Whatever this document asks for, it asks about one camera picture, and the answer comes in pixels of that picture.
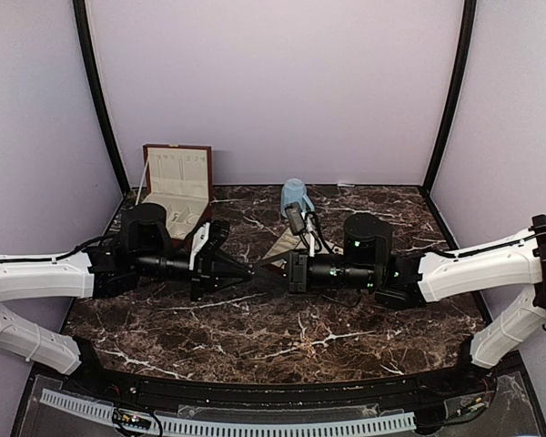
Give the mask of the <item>brown jewelry tray cream lining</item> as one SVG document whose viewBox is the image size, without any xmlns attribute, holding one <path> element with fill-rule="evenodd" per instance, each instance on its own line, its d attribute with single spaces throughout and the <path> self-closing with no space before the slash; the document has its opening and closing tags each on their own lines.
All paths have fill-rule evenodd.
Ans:
<svg viewBox="0 0 546 437">
<path fill-rule="evenodd" d="M 286 229 L 278 240 L 273 244 L 270 250 L 264 256 L 264 259 L 277 256 L 289 250 L 295 249 L 301 243 L 298 236 L 294 236 L 290 229 Z"/>
</svg>

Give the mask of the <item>brown jewelry box cream lining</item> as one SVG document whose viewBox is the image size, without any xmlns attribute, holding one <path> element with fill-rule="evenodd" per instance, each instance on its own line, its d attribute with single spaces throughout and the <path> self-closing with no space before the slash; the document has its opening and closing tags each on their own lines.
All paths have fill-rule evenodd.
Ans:
<svg viewBox="0 0 546 437">
<path fill-rule="evenodd" d="M 167 233 L 181 241 L 202 219 L 211 216 L 212 148 L 194 145 L 146 144 L 144 171 L 136 203 L 165 208 Z"/>
</svg>

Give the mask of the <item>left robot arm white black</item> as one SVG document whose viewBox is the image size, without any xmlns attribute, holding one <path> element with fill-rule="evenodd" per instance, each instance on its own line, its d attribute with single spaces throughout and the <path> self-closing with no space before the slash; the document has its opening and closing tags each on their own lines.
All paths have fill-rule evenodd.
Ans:
<svg viewBox="0 0 546 437">
<path fill-rule="evenodd" d="M 0 255 L 0 349 L 74 376 L 91 397 L 110 389 L 109 375 L 91 342 L 50 331 L 9 310 L 11 300 L 71 297 L 109 299 L 135 290 L 142 278 L 186 281 L 194 300 L 219 290 L 219 282 L 245 283 L 253 272 L 222 250 L 226 221 L 196 224 L 173 242 L 164 207 L 146 203 L 121 216 L 116 233 L 90 239 L 73 250 L 44 256 Z"/>
</svg>

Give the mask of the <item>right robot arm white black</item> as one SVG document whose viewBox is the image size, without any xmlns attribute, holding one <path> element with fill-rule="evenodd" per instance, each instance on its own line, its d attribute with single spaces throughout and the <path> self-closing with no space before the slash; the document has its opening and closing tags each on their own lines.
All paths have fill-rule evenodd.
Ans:
<svg viewBox="0 0 546 437">
<path fill-rule="evenodd" d="M 521 284 L 520 295 L 485 329 L 461 346 L 459 365 L 446 386 L 464 395 L 491 369 L 546 324 L 546 215 L 530 227 L 479 246 L 428 249 L 405 256 L 391 252 L 392 228 L 370 214 L 344 223 L 340 254 L 293 249 L 259 261 L 255 270 L 280 281 L 291 294 L 317 290 L 365 290 L 387 308 L 406 310 L 477 290 Z"/>
</svg>

